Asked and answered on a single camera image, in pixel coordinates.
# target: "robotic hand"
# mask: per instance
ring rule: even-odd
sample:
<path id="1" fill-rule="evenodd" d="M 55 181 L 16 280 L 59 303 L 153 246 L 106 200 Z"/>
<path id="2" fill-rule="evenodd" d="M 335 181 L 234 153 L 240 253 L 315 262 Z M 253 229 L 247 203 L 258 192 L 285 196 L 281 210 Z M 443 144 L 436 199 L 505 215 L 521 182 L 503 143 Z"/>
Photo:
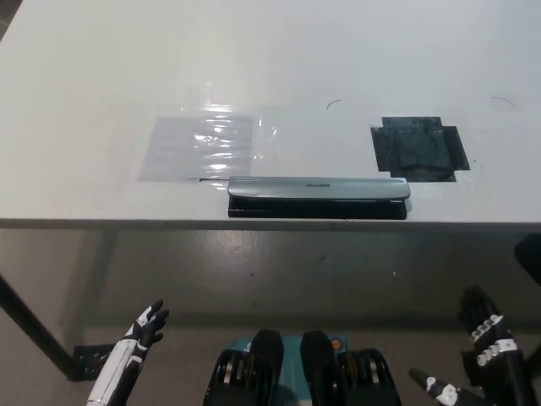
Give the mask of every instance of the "robotic hand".
<path id="1" fill-rule="evenodd" d="M 148 307 L 124 334 L 103 365 L 87 406 L 124 406 L 152 344 L 163 338 L 169 310 L 160 311 L 163 300 Z"/>
<path id="2" fill-rule="evenodd" d="M 477 286 L 466 290 L 458 318 L 473 341 L 473 350 L 462 353 L 472 386 L 481 386 L 485 399 L 430 376 L 419 369 L 410 377 L 444 406 L 535 406 L 532 380 L 507 319 Z"/>

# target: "gray floor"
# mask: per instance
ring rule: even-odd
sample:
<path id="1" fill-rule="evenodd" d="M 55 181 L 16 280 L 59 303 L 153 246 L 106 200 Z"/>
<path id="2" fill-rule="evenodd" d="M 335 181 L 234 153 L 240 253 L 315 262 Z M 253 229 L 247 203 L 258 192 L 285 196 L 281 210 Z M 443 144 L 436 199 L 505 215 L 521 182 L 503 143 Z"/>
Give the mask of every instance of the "gray floor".
<path id="1" fill-rule="evenodd" d="M 482 283 L 539 344 L 539 287 L 512 257 L 516 235 L 4 230 L 0 269 L 66 348 L 120 337 L 149 301 L 172 311 L 131 404 L 200 405 L 221 349 L 259 326 L 345 332 L 388 359 L 402 402 L 433 404 L 407 377 L 419 366 L 466 385 L 457 299 Z M 85 404 L 0 312 L 0 405 Z"/>

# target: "black square patch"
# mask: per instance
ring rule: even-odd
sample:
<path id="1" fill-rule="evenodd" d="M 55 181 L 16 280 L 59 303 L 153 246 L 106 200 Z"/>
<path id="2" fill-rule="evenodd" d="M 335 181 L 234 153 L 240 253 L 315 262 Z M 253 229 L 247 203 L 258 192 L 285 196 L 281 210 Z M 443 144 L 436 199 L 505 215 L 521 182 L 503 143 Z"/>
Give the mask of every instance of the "black square patch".
<path id="1" fill-rule="evenodd" d="M 456 182 L 455 171 L 469 170 L 456 127 L 439 117 L 383 117 L 372 141 L 380 172 L 408 182 Z"/>

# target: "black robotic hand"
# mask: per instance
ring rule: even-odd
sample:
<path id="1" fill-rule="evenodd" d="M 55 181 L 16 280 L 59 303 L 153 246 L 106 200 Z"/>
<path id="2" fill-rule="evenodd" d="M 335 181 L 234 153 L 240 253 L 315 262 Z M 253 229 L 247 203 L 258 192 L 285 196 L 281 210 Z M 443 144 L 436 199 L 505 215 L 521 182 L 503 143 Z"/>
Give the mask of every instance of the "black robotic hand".
<path id="1" fill-rule="evenodd" d="M 458 318 L 473 341 L 473 350 L 462 353 L 472 386 L 481 386 L 485 399 L 430 376 L 419 369 L 410 376 L 430 396 L 445 406 L 535 406 L 532 381 L 507 325 L 507 319 L 478 286 L 466 290 Z"/>

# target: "metal bracket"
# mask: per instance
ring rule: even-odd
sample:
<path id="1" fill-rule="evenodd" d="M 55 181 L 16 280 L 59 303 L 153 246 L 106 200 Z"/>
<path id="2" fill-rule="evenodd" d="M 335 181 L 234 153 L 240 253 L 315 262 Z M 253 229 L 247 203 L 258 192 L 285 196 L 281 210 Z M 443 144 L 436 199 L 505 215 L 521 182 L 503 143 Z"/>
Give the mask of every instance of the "metal bracket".
<path id="1" fill-rule="evenodd" d="M 81 381 L 94 381 L 100 375 L 115 344 L 78 345 L 74 350 L 74 361 L 82 372 Z"/>

